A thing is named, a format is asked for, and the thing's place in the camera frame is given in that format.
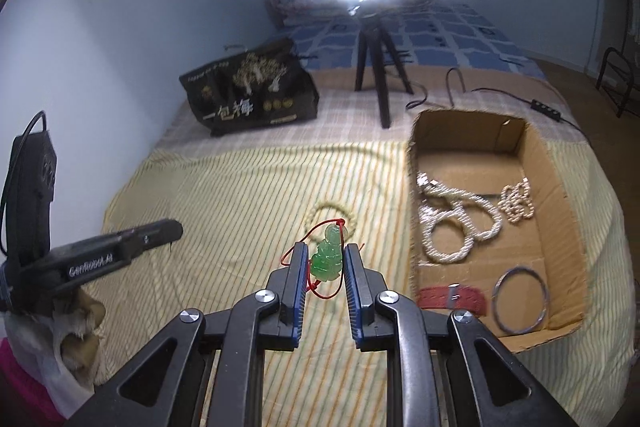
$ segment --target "black snack bag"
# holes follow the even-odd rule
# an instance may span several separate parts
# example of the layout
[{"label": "black snack bag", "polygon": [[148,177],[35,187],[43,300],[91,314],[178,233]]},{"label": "black snack bag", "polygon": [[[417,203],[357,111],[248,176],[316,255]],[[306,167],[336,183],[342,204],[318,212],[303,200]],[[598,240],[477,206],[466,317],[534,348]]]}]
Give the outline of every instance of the black snack bag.
[{"label": "black snack bag", "polygon": [[191,111],[211,136],[318,115],[318,90],[292,47],[291,39],[280,39],[180,77]]}]

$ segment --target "bed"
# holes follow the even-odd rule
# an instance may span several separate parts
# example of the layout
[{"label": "bed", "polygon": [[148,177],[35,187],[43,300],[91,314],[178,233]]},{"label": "bed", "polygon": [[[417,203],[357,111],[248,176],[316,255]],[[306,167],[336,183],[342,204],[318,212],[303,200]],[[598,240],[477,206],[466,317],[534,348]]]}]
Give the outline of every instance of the bed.
[{"label": "bed", "polygon": [[[358,216],[353,241],[366,243],[364,263],[381,271],[389,287],[410,295],[406,141],[420,110],[446,110],[453,103],[526,118],[547,141],[585,243],[590,306],[576,333],[519,357],[581,427],[605,425],[622,401],[633,351],[622,210],[576,127],[504,94],[462,92],[454,77],[447,92],[447,66],[461,66],[467,90],[491,87],[537,98],[575,124],[535,63],[480,17],[466,6],[435,2],[388,15],[390,32],[411,59],[409,77],[430,94],[428,105],[405,110],[415,97],[390,77],[388,130],[380,128],[375,91],[366,89],[373,84],[368,72],[365,90],[352,91],[356,29],[333,16],[298,20],[279,32],[310,57],[306,66],[321,95],[317,120],[212,139],[185,103],[105,215],[105,231],[174,217],[185,236],[171,250],[160,248],[88,286],[108,310],[101,378],[122,367],[181,309],[224,309],[261,288],[321,200],[340,201]],[[326,216],[318,214],[316,221]],[[300,349],[267,355],[265,425],[385,424],[385,359],[353,349],[345,317],[344,295],[308,299]]]}]

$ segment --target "blue patterned blanket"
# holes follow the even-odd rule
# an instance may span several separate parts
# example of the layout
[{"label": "blue patterned blanket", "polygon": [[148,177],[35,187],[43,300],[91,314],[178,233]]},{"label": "blue patterned blanket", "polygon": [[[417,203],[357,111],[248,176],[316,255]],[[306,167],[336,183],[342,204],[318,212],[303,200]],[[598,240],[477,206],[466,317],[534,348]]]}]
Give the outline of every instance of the blue patterned blanket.
[{"label": "blue patterned blanket", "polygon": [[[382,21],[407,64],[512,71],[545,78],[533,60],[466,4],[437,2],[420,11],[385,14]],[[349,16],[310,19],[281,29],[274,38],[282,36],[291,37],[298,54],[309,57],[302,61],[307,70],[356,67],[358,22]],[[385,62],[391,64],[388,55]]]}]

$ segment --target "white rope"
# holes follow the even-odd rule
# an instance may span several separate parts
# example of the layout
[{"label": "white rope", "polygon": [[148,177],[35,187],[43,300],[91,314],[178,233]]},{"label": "white rope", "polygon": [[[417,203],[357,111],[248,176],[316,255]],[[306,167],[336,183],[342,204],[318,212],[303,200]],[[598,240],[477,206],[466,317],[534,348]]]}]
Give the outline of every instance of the white rope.
[{"label": "white rope", "polygon": [[[502,216],[498,208],[489,201],[472,192],[460,188],[450,188],[436,180],[430,180],[423,172],[418,174],[417,182],[418,189],[423,196],[445,198],[452,208],[452,210],[434,210],[428,204],[424,204],[418,209],[418,218],[422,225],[424,253],[436,263],[450,264],[462,261],[469,254],[476,241],[487,241],[500,232]],[[489,230],[479,231],[466,213],[462,201],[471,201],[487,212],[494,220],[492,227]],[[435,226],[446,219],[458,221],[462,225],[464,235],[462,248],[452,253],[442,253],[436,250],[431,238]]]}]

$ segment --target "yellow striped bedsheet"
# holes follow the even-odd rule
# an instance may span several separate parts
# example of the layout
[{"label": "yellow striped bedsheet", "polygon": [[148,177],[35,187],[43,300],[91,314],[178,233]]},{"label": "yellow striped bedsheet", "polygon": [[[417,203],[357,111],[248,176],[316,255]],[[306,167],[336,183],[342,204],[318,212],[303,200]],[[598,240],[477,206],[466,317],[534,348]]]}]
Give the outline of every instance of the yellow striped bedsheet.
[{"label": "yellow striped bedsheet", "polygon": [[[603,426],[622,400],[632,356],[634,303],[622,210],[588,146],[553,141],[548,147],[585,241],[590,305],[580,330],[520,358],[582,427]],[[351,240],[366,244],[365,265],[409,295],[405,149],[398,141],[204,158],[154,152],[112,201],[105,231],[173,217],[185,234],[171,249],[147,253],[89,285],[108,311],[103,377],[181,309],[229,308],[263,287],[281,254],[304,235],[306,213],[322,200],[354,212]],[[324,293],[334,288],[321,285]],[[300,348],[267,354],[263,424],[382,426],[385,378],[384,356],[354,349],[344,293],[331,301],[308,295]]]}]

